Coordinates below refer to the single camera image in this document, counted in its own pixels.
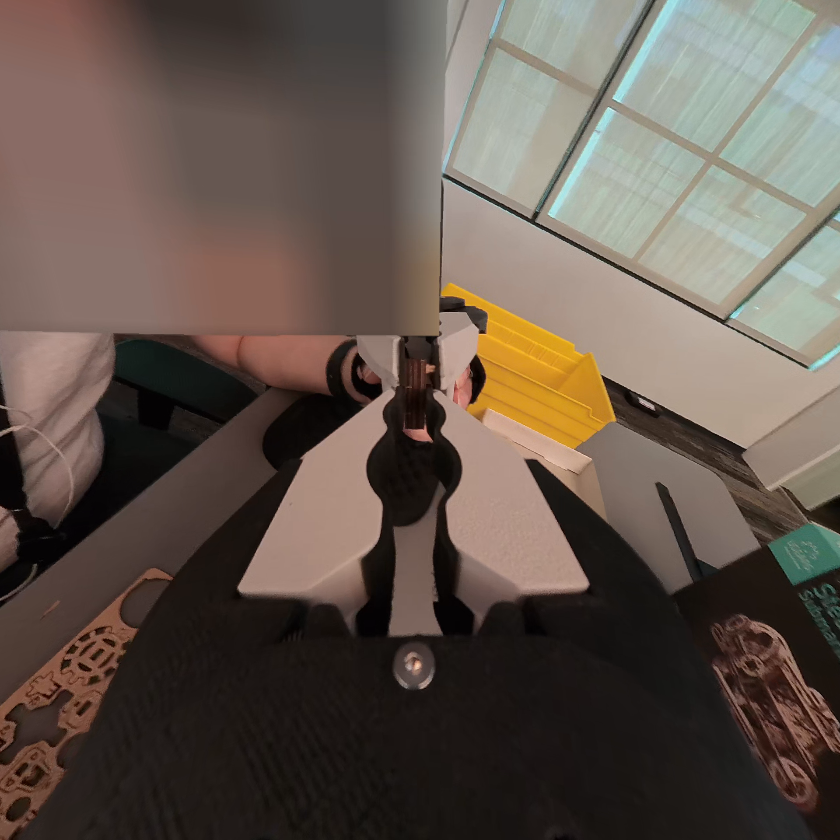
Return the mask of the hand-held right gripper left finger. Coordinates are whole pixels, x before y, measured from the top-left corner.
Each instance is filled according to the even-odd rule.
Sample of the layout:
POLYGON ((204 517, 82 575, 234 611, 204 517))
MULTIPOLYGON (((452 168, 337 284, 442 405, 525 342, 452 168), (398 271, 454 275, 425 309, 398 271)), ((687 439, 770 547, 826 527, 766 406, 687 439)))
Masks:
POLYGON ((392 618, 392 516, 368 475, 386 436, 383 394, 306 453, 238 583, 243 597, 336 606, 363 637, 385 637, 392 618))

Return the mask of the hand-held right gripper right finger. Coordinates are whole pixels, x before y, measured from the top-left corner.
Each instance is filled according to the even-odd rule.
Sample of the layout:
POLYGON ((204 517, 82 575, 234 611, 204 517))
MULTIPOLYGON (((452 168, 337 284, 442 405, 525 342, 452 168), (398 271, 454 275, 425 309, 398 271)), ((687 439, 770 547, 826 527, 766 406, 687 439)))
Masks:
POLYGON ((473 634, 500 602, 590 588, 525 458, 444 395, 427 398, 427 431, 444 489, 433 548, 443 635, 473 634))

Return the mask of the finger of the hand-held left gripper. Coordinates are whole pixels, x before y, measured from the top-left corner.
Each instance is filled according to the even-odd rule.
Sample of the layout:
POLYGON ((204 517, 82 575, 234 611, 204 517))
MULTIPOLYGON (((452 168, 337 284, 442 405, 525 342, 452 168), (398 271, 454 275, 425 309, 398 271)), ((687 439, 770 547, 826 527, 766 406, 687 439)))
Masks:
POLYGON ((441 312, 438 320, 434 388, 452 397, 457 379, 476 357, 479 330, 462 311, 441 312))
POLYGON ((402 336, 358 336, 358 352, 367 367, 379 378, 383 391, 399 388, 403 358, 402 336))

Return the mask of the person's left forearm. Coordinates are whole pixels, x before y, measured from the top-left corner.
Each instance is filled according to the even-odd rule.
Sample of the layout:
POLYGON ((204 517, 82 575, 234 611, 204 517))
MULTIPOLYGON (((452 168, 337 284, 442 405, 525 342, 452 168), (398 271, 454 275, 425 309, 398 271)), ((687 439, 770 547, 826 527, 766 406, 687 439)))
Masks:
POLYGON ((191 340, 214 361, 281 390, 329 394, 327 366, 347 340, 336 335, 195 335, 191 340))

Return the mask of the laser-cut wooden parts sheet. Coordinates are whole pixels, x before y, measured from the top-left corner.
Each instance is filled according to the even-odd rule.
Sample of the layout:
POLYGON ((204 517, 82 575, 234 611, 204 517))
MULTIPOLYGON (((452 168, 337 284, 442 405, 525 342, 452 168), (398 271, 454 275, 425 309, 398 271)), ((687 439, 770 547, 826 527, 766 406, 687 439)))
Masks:
POLYGON ((142 572, 2 702, 1 838, 18 838, 35 819, 89 732, 142 622, 127 621, 124 604, 171 581, 157 568, 142 572))

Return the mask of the black model kit box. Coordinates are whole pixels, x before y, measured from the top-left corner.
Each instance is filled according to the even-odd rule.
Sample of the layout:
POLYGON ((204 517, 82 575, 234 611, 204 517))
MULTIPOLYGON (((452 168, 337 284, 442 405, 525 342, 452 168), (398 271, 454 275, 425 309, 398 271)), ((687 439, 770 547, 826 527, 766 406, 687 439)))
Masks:
POLYGON ((839 536, 810 523, 674 594, 756 759, 839 832, 839 536))

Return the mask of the person's left hand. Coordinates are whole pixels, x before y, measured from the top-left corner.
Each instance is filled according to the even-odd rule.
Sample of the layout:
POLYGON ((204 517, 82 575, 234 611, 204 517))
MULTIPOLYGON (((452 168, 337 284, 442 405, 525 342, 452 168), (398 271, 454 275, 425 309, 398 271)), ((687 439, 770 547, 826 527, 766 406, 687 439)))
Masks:
MULTIPOLYGON (((373 372, 372 368, 364 362, 361 355, 357 353, 353 358, 350 373, 350 383, 353 390, 363 400, 371 402, 382 393, 382 380, 373 372)), ((467 369, 457 379, 453 393, 453 401, 466 409, 476 399, 485 382, 485 374, 481 367, 480 360, 475 357, 467 369)), ((421 429, 403 429, 404 435, 419 443, 430 443, 432 438, 424 425, 421 429)))

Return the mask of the white cardboard tray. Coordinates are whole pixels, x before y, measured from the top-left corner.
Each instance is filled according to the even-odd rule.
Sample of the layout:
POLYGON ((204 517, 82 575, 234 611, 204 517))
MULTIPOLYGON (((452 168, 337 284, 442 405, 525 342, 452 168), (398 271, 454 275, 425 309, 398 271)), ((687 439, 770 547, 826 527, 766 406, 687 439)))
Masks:
POLYGON ((531 455, 576 475, 583 474, 593 463, 592 458, 582 452, 490 408, 480 409, 476 418, 490 431, 531 455))

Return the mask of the teal chair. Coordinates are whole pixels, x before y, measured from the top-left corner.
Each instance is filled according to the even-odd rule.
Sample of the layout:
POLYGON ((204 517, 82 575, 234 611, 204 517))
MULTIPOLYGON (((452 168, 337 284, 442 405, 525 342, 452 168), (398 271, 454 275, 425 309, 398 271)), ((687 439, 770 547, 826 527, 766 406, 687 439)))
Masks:
POLYGON ((225 425, 258 396, 230 373, 166 343, 126 339, 115 352, 114 378, 135 390, 145 427, 168 430, 175 409, 225 425))

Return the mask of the black pointed bar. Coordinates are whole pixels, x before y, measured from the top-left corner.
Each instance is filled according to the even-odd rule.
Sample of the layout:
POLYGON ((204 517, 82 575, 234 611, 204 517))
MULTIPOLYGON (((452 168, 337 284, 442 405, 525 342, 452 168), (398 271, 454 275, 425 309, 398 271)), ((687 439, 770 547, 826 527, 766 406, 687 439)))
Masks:
POLYGON ((690 541, 685 523, 683 522, 676 503, 672 498, 669 489, 663 483, 655 482, 658 497, 661 501, 668 524, 674 534, 679 553, 684 561, 689 577, 692 582, 706 579, 716 573, 717 569, 705 561, 699 560, 697 553, 690 541))

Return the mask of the white t-shirt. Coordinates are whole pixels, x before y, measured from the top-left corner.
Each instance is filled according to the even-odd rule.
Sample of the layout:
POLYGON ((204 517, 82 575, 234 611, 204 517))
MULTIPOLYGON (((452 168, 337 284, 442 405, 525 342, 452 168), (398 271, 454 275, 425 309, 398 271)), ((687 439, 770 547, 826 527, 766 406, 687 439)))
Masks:
POLYGON ((97 406, 113 337, 1 332, 1 589, 9 600, 121 508, 97 406))

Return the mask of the large grid window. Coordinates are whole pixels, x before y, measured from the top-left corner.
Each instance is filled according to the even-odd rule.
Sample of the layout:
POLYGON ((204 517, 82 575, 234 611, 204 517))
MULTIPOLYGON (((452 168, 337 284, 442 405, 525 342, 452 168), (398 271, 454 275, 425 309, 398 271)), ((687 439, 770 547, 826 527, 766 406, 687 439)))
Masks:
POLYGON ((500 2, 446 176, 816 371, 838 2, 500 2))

